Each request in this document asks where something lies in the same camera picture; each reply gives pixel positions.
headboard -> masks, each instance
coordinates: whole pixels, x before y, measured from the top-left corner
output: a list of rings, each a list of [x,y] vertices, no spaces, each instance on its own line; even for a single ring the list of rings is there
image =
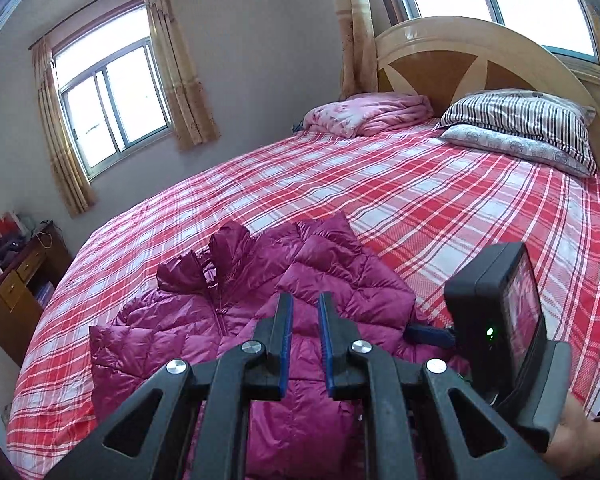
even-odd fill
[[[478,90],[538,90],[593,106],[589,142],[600,167],[600,107],[553,54],[497,23],[435,16],[394,25],[376,38],[379,91],[429,97],[437,117]]]

display screen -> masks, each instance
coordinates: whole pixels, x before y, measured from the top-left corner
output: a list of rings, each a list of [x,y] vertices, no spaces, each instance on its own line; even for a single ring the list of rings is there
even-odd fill
[[[504,295],[504,316],[516,376],[533,341],[540,312],[534,271],[525,251]]]

desk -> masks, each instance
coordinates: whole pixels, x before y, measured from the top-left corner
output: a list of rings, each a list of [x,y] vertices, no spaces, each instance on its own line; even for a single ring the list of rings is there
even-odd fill
[[[49,224],[0,276],[0,346],[18,366],[42,314],[34,296],[37,288],[45,282],[57,287],[71,262],[58,230]]]

silver bolt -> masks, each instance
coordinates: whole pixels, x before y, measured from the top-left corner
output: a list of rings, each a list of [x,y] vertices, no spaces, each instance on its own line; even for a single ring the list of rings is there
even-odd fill
[[[167,363],[167,371],[173,375],[181,374],[186,369],[187,364],[182,359],[174,359]]]
[[[429,359],[427,361],[427,370],[432,374],[441,374],[446,370],[446,363],[442,359]]]
[[[365,341],[364,339],[358,339],[351,343],[351,349],[356,354],[368,354],[373,347],[374,346],[369,341]]]
[[[240,348],[242,348],[243,352],[247,352],[247,354],[257,354],[262,350],[262,343],[254,340],[245,341]]]

person's hand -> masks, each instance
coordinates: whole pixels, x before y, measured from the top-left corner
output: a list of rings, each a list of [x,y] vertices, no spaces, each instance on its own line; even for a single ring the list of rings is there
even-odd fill
[[[580,403],[567,396],[546,453],[542,458],[560,476],[567,476],[591,465],[600,456],[600,422],[589,420]]]

